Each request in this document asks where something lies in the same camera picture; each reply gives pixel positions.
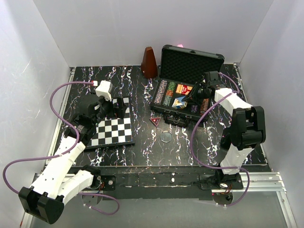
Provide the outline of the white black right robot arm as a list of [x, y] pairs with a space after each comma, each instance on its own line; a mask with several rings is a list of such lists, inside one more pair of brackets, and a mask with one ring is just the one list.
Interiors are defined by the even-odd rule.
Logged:
[[207, 187], [221, 189], [234, 187], [241, 182], [239, 172], [246, 157], [266, 140], [265, 112], [260, 106], [252, 106], [239, 96], [239, 88], [232, 89], [223, 84], [218, 71], [206, 72], [202, 82], [196, 82], [186, 101], [202, 101], [212, 98], [230, 115], [231, 124], [225, 128], [220, 146], [227, 151], [225, 158], [215, 167], [215, 174], [200, 180]]

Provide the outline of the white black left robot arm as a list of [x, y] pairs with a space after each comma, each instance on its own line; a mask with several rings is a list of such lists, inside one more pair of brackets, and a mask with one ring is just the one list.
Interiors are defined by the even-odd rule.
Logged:
[[76, 158], [96, 134], [97, 125], [104, 119], [123, 119], [127, 106], [121, 97], [106, 101], [103, 96], [89, 94], [80, 103], [71, 126], [40, 176], [30, 187], [18, 193], [24, 211], [48, 224], [54, 224], [65, 205], [85, 188], [96, 190], [101, 184], [101, 172], [89, 165], [82, 167], [74, 177], [64, 181]]

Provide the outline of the purple black chip stack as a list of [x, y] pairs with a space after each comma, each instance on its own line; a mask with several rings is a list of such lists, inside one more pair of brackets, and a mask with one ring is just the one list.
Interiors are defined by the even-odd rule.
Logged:
[[198, 109], [199, 109], [199, 106], [198, 105], [191, 105], [191, 107], [190, 107], [190, 112], [192, 113], [192, 114], [197, 114], [198, 113]]

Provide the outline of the red playing card box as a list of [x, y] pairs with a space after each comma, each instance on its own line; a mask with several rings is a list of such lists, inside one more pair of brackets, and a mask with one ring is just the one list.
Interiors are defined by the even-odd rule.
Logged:
[[176, 93], [181, 95], [188, 95], [193, 89], [190, 85], [178, 84], [176, 88]]

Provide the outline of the brown black chip stack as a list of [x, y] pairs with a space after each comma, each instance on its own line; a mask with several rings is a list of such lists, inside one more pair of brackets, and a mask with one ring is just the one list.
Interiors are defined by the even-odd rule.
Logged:
[[199, 114], [203, 115], [209, 108], [209, 99], [206, 98], [202, 101], [202, 104], [200, 106]]

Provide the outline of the blue playing card box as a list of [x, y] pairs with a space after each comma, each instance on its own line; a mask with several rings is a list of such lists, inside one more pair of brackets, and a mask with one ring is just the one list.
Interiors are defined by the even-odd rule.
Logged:
[[181, 97], [177, 97], [174, 99], [173, 103], [172, 103], [172, 108], [173, 109], [184, 109], [187, 107], [188, 102], [185, 100], [183, 101], [183, 99], [186, 96], [181, 96]]

